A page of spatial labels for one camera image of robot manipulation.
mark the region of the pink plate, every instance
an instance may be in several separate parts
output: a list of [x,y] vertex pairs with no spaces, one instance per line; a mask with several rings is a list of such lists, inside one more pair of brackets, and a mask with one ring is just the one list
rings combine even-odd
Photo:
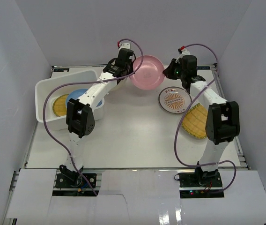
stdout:
[[[138,57],[133,63],[133,69],[140,64],[141,57]],[[163,64],[154,56],[145,55],[139,70],[130,76],[131,82],[143,90],[152,90],[157,88],[164,80]]]

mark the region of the yellow plate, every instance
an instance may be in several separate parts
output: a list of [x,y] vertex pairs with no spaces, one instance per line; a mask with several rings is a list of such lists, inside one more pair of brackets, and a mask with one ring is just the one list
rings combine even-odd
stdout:
[[190,135],[202,139],[206,138],[206,120],[207,120],[207,109],[200,103],[196,104],[190,109],[182,121],[182,127]]
[[53,113],[56,116],[65,116],[67,114],[67,108],[66,108],[67,96],[68,94],[61,95],[53,103],[52,109],[53,109]]

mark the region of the white container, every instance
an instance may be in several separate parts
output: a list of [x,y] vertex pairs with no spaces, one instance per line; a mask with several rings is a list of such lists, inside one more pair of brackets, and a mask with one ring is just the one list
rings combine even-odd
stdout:
[[[55,78],[49,78],[42,81],[39,81],[35,85],[35,111],[36,119],[38,122],[43,123],[43,106],[44,101],[48,94],[56,87],[73,82],[88,82],[96,81],[97,75],[94,70],[89,71],[78,71],[78,73],[72,73],[70,75],[63,75]],[[70,85],[58,89],[54,92],[47,103],[45,110],[45,118],[47,126],[50,130],[62,130],[67,128],[66,118],[67,116],[56,116],[52,110],[54,101],[61,95],[69,94],[77,89],[88,89],[91,87],[91,84],[81,84],[81,85]],[[102,104],[98,106],[94,111],[95,120],[100,120],[104,116],[104,98],[102,99]]]

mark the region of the blue plate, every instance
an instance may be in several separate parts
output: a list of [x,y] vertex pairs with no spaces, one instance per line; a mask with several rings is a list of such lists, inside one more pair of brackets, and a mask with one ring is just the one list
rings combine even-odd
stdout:
[[[66,98],[66,107],[67,107],[67,103],[68,101],[73,98],[73,99],[77,99],[78,97],[80,97],[81,95],[83,95],[88,89],[78,89],[78,90],[74,90],[73,92],[71,92],[67,98]],[[97,107],[99,107],[102,104],[102,101],[99,102],[99,104],[97,104]]]

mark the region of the gray wall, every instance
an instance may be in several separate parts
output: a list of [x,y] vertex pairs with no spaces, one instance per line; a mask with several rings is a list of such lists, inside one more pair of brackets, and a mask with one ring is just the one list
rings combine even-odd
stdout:
[[34,86],[50,69],[15,0],[0,0],[0,223],[36,123]]
[[226,97],[239,103],[245,157],[266,190],[266,1],[252,1],[220,67]]
[[[207,44],[219,56],[251,0],[16,0],[51,65],[106,63],[132,38],[169,63],[182,45]],[[193,47],[200,63],[213,55]]]

